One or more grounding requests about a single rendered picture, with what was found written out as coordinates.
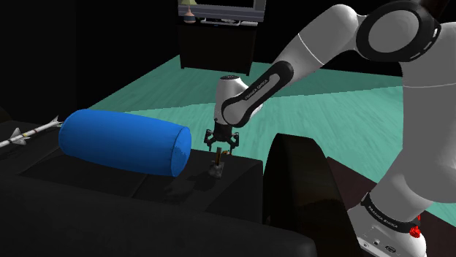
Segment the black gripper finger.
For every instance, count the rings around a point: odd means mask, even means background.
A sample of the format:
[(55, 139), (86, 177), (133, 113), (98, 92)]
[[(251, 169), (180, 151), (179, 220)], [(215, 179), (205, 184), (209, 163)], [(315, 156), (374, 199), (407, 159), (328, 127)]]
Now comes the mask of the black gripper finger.
[(239, 133), (235, 132), (227, 139), (229, 144), (229, 154), (232, 155), (233, 150), (239, 146)]
[(213, 135), (213, 131), (207, 129), (205, 132), (204, 143), (208, 146), (208, 151), (210, 152), (212, 149), (212, 144), (216, 142), (216, 138)]

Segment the small grey and brown mallet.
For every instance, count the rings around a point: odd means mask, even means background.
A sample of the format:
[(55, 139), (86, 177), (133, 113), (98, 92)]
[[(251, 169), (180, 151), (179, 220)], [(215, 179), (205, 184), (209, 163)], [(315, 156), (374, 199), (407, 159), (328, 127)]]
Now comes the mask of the small grey and brown mallet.
[(221, 157), (229, 154), (230, 152), (228, 150), (222, 150), (221, 147), (217, 147), (215, 160), (211, 162), (208, 170), (208, 174), (211, 177), (214, 177), (216, 179), (221, 178), (224, 168), (224, 162), (221, 161)]

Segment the black television cabinet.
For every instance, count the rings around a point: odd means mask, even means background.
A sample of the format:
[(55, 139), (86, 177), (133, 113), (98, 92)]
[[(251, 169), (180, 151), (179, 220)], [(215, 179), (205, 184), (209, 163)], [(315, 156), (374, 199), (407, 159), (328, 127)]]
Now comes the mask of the black television cabinet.
[(180, 66), (248, 75), (267, 0), (177, 0)]

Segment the blue bolster pillow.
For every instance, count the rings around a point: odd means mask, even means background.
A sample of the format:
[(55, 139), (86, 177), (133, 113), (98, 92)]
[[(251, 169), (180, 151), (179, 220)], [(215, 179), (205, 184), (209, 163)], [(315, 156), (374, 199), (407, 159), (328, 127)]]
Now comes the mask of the blue bolster pillow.
[(78, 110), (61, 126), (58, 145), (66, 155), (91, 163), (177, 177), (191, 153), (191, 132), (141, 115)]

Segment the dark robot stand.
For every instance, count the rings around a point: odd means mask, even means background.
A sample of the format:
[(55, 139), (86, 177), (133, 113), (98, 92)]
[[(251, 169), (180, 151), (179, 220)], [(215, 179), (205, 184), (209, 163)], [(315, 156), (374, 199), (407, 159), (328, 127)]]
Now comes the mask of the dark robot stand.
[[(357, 204), (376, 185), (331, 157), (327, 157), (327, 162), (347, 209)], [(443, 216), (434, 211), (435, 205), (431, 206), (431, 212), (421, 214), (421, 232), (427, 241), (427, 257), (456, 257), (456, 226), (442, 220)]]

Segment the white toy missile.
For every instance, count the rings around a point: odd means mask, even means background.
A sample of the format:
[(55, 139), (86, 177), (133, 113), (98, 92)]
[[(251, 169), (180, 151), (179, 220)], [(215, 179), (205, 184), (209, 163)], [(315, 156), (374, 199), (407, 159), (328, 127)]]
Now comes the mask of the white toy missile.
[(13, 133), (11, 134), (9, 139), (6, 139), (6, 140), (0, 142), (0, 148), (6, 147), (7, 145), (11, 145), (11, 144), (26, 145), (26, 140), (30, 139), (32, 135), (37, 134), (37, 133), (44, 131), (46, 129), (49, 129), (49, 128), (54, 128), (54, 127), (60, 128), (62, 123), (63, 123), (62, 121), (58, 120), (58, 116), (55, 116), (54, 119), (51, 120), (51, 122), (46, 123), (45, 125), (33, 128), (32, 130), (24, 132), (24, 133), (21, 132), (20, 129), (17, 127), (13, 131)]

